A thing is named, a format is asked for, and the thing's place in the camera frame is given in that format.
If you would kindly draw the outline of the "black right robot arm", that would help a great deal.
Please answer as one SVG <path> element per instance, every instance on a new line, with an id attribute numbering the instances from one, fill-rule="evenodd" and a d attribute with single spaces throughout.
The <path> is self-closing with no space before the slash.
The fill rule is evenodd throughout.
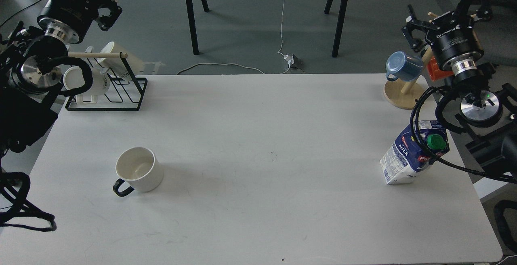
<path id="1" fill-rule="evenodd" d="M 422 21 L 416 18 L 411 5 L 402 33 L 410 48 L 419 52 L 428 45 L 441 70 L 450 70 L 450 85 L 430 87 L 416 100 L 410 116 L 411 135 L 424 147 L 418 118 L 423 103 L 434 93 L 442 95 L 435 116 L 441 125 L 456 134 L 471 137 L 467 149 L 481 171 L 451 164 L 437 156 L 431 157 L 449 167 L 480 175 L 491 180 L 516 183 L 516 89 L 509 83 L 499 91 L 489 89 L 494 73 L 490 64 L 476 65 L 484 51 L 473 31 L 477 22 L 489 21 L 492 9 L 489 0 L 460 0 L 456 8 Z"/>

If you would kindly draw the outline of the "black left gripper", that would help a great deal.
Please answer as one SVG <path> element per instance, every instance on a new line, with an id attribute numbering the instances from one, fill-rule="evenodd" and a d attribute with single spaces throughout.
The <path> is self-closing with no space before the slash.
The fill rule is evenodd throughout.
<path id="1" fill-rule="evenodd" d="M 48 0 L 37 17 L 37 23 L 41 29 L 48 29 L 51 25 L 67 29 L 71 32 L 69 42 L 78 44 L 83 42 L 94 20 L 102 31 L 107 31 L 122 14 L 123 9 L 116 0 L 99 0 L 99 3 L 103 5 L 95 8 L 93 0 Z M 101 9 L 109 10 L 109 14 L 101 15 Z"/>

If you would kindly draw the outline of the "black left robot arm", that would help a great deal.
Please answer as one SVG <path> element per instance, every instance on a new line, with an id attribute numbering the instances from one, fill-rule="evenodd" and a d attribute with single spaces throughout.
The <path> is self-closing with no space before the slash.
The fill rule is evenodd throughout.
<path id="1" fill-rule="evenodd" d="M 92 87 L 90 66 L 66 46 L 83 42 L 92 22 L 109 30 L 121 13 L 116 0 L 48 0 L 37 27 L 20 21 L 1 40 L 1 156 L 20 153 L 46 134 L 58 118 L 51 109 L 57 96 Z"/>

